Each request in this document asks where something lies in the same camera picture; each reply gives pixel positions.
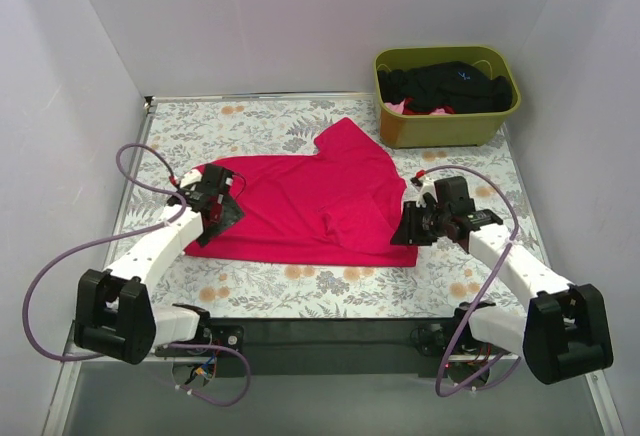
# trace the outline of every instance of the white wall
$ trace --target white wall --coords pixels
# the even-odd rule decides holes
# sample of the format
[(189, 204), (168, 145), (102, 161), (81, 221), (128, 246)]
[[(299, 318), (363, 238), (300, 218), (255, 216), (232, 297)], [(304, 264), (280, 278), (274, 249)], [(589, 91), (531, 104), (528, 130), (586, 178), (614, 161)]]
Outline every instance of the white wall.
[(394, 46), (513, 57), (546, 0), (91, 0), (147, 95), (371, 90)]
[(640, 434), (640, 0), (549, 0), (516, 72), (511, 134), (554, 269), (604, 294), (606, 377)]
[[(136, 136), (142, 100), (88, 0), (0, 0), (0, 28), (0, 433), (34, 436), (59, 365), (28, 345), (22, 297), (50, 258), (112, 230), (113, 155)], [(78, 278), (103, 254), (78, 255), (38, 291), (46, 348), (62, 350)]]

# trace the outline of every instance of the black fabric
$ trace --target black fabric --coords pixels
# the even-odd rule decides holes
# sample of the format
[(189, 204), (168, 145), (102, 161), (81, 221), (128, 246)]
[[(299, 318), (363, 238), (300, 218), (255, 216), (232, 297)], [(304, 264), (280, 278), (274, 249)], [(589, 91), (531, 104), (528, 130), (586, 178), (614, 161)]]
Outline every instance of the black fabric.
[(413, 98), (406, 107), (422, 114), (442, 106), (451, 106), (456, 114), (506, 111), (513, 98), (504, 76), (491, 80), (460, 61), (408, 71), (378, 71), (378, 82), (385, 103), (398, 104)]

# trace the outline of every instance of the metal frame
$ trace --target metal frame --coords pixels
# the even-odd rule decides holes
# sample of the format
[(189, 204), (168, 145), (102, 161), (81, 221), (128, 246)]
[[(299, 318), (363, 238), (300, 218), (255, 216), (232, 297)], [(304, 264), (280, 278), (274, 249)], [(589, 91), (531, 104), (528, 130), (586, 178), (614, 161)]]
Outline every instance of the metal frame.
[[(151, 124), (153, 122), (153, 113), (155, 112), (155, 108), (159, 103), (167, 103), (167, 102), (207, 102), (207, 101), (234, 101), (234, 100), (255, 100), (255, 99), (368, 99), (372, 98), (372, 94), (370, 93), (356, 93), (356, 92), (336, 92), (336, 93), (265, 93), (265, 94), (236, 94), (236, 95), (219, 95), (219, 96), (202, 96), (202, 97), (151, 97), (148, 98), (148, 101), (145, 103), (145, 110), (147, 111), (147, 117), (142, 122), (140, 127), (140, 133), (138, 136), (138, 142), (144, 142), (147, 139)], [(509, 137), (509, 132), (506, 125), (503, 127), (504, 135), (507, 140), (507, 145), (509, 147), (509, 151), (512, 153), (511, 141)], [(141, 151), (136, 151), (132, 158), (131, 163), (131, 171), (132, 173), (137, 173), (140, 159), (142, 157)], [(518, 176), (518, 180), (523, 188), (523, 194), (525, 198), (525, 202), (530, 209), (531, 219), (533, 222), (533, 228), (538, 238), (540, 244), (540, 251), (543, 256), (543, 260), (545, 264), (549, 264), (547, 252), (544, 247), (543, 240), (540, 236), (540, 232), (538, 229), (537, 222), (535, 220), (535, 215), (531, 210), (531, 203), (529, 201), (529, 197), (526, 192), (526, 187), (522, 180), (522, 176), (520, 170), (518, 168), (517, 163), (514, 161), (514, 167), (516, 169), (516, 174)], [(127, 210), (127, 202), (130, 198), (131, 191), (133, 190), (133, 185), (127, 183), (125, 185), (122, 198), (120, 201), (119, 210), (116, 216), (116, 221), (114, 224), (113, 234), (118, 233), (122, 229), (122, 225), (125, 219), (126, 210)], [(109, 249), (107, 252), (107, 257), (105, 258), (105, 263), (108, 263), (113, 260), (115, 256), (116, 246), (114, 243), (109, 245)], [(166, 357), (157, 357), (157, 356), (148, 356), (145, 361), (147, 362), (164, 362), (167, 359), (172, 359), (176, 362), (193, 362), (193, 358), (166, 358)], [(104, 362), (109, 360), (109, 358), (97, 358), (92, 361), (96, 362)], [(64, 431), (64, 427), (69, 415), (69, 411), (71, 409), (71, 402), (73, 400), (73, 395), (75, 392), (75, 388), (78, 382), (78, 377), (81, 369), (82, 363), (67, 363), (63, 364), (60, 375), (58, 378), (58, 383), (56, 385), (56, 389), (52, 398), (52, 402), (49, 408), (49, 413), (47, 415), (47, 419), (45, 421), (43, 435), (46, 436), (58, 436), (62, 435)], [(585, 376), (588, 388), (591, 392), (591, 396), (594, 402), (594, 406), (596, 412), (598, 414), (598, 418), (600, 420), (600, 424), (602, 425), (602, 429), (604, 434), (607, 435), (619, 435), (624, 434), (622, 424), (620, 422), (620, 418), (618, 416), (618, 412), (616, 410), (615, 404), (613, 402), (613, 398), (611, 397), (611, 392), (609, 386), (606, 382), (604, 373), (602, 371), (597, 371)]]
[[(419, 328), (437, 331), (451, 319), (225, 318), (212, 319), (204, 328), (219, 344), (242, 351), (251, 361), (254, 376), (418, 374), (435, 378), (444, 348), (426, 341), (421, 346), (409, 338)], [(188, 351), (159, 347), (155, 355), (183, 357)], [(217, 377), (244, 375), (238, 359), (220, 357), (225, 364)]]

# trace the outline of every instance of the black metal bar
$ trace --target black metal bar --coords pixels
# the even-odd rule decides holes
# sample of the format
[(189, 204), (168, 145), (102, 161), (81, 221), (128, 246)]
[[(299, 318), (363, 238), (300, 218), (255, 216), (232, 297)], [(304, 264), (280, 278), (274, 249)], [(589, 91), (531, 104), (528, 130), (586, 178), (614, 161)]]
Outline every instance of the black metal bar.
[[(235, 347), (255, 375), (416, 374), (436, 375), (442, 345), (419, 343), (415, 335), (437, 334), (450, 318), (408, 319), (212, 319), (212, 338)], [(229, 344), (229, 336), (237, 338)], [(159, 357), (192, 356), (158, 349)], [(244, 372), (236, 358), (225, 357), (218, 377)]]

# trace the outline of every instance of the floral tablecloth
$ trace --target floral tablecloth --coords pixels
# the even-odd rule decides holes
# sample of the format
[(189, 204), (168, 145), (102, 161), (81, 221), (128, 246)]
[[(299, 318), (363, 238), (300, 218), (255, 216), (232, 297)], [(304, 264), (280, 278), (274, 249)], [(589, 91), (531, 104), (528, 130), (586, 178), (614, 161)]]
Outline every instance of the floral tablecloth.
[[(160, 103), (147, 143), (164, 154), (176, 174), (227, 156), (313, 154), (313, 139), (349, 117), (379, 142), (372, 99), (272, 99)], [(402, 149), (383, 146), (403, 178), (420, 168), (459, 164), (489, 176), (506, 193), (520, 218), (520, 241), (541, 258), (537, 233), (518, 180), (505, 135), (471, 148)], [(453, 172), (442, 172), (441, 176)], [(149, 154), (138, 178), (168, 187), (165, 168)], [(507, 225), (500, 198), (482, 181), (468, 177), (479, 208), (493, 209)], [(408, 188), (405, 198), (415, 195)], [(165, 197), (135, 188), (121, 230), (156, 221)], [(119, 243), (122, 255), (134, 240)], [(489, 270), (459, 247), (442, 239), (420, 248), (415, 268), (357, 268), (254, 263), (183, 256), (171, 266), (153, 294), (156, 304), (189, 303), (218, 317), (441, 317), (451, 316), (480, 289)], [(487, 297), (511, 311), (517, 300), (500, 282)]]

